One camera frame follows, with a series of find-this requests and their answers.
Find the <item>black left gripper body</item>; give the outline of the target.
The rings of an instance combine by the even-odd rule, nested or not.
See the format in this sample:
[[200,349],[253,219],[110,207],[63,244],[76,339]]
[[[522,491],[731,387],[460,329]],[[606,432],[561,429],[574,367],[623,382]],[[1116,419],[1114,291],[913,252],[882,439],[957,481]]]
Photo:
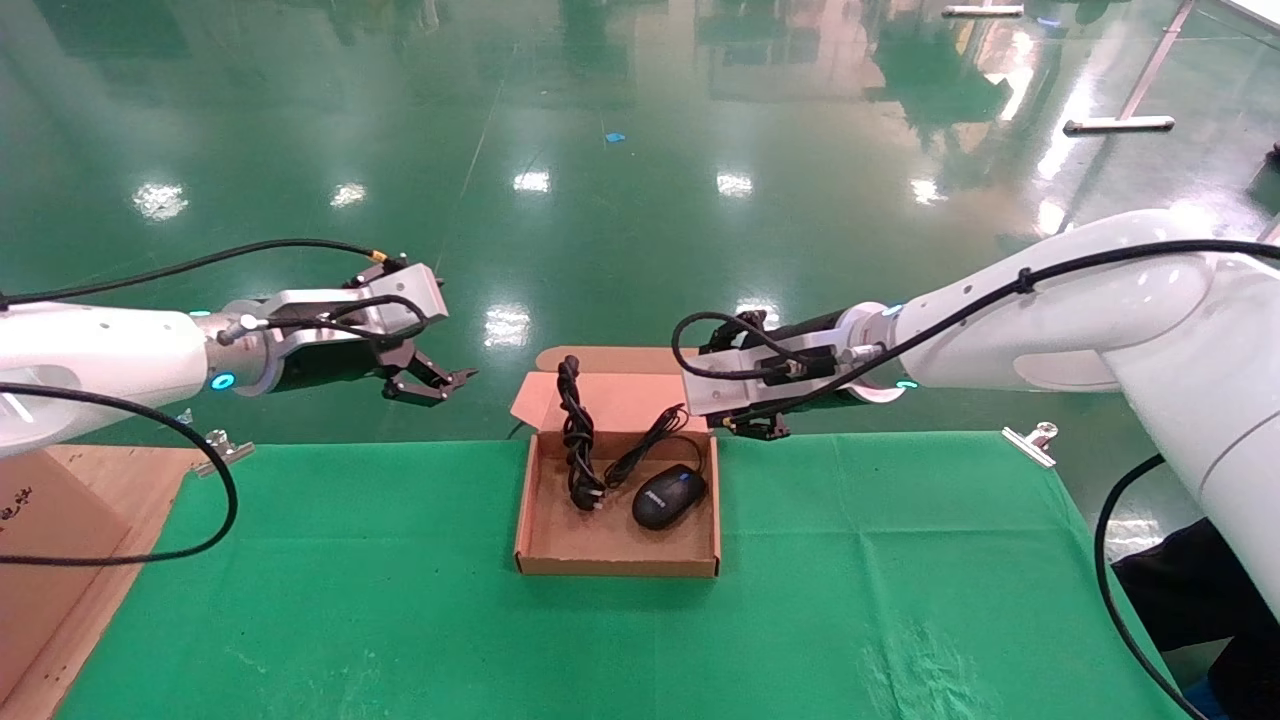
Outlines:
[[375,343],[376,377],[393,388],[404,388],[415,379],[413,363],[417,348],[412,338],[387,340]]

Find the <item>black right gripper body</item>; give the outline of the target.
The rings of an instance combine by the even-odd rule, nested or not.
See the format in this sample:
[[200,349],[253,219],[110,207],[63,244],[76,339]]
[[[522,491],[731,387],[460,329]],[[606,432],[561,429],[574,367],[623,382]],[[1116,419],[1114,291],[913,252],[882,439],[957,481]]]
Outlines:
[[792,354],[810,348],[828,348],[840,354],[851,346],[849,338],[852,333],[852,320],[847,319],[849,314],[850,311],[827,313],[767,331],[765,334],[771,338],[767,345],[773,343]]

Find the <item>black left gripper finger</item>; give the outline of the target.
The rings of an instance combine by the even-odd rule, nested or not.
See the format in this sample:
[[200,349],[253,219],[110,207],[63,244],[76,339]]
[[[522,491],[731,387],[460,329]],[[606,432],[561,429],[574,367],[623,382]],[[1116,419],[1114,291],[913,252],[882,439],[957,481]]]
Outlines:
[[452,384],[448,383],[431,386],[393,379],[384,382],[384,398],[420,407],[435,407],[448,400],[451,393]]
[[476,368],[449,370],[431,360],[416,345],[404,346],[404,377],[407,377],[404,383],[421,387],[461,387],[477,373]]

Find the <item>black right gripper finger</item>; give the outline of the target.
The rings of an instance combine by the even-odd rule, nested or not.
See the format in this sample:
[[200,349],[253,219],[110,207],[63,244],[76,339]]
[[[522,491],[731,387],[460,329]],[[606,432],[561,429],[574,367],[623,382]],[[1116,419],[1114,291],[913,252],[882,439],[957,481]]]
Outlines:
[[765,328],[765,320],[768,319],[767,310],[746,310],[733,316],[723,313],[710,313],[708,316],[721,322],[721,324],[703,345],[704,352],[753,347],[768,338]]
[[792,434],[783,413],[723,413],[719,415],[719,427],[732,436],[765,442],[785,439]]

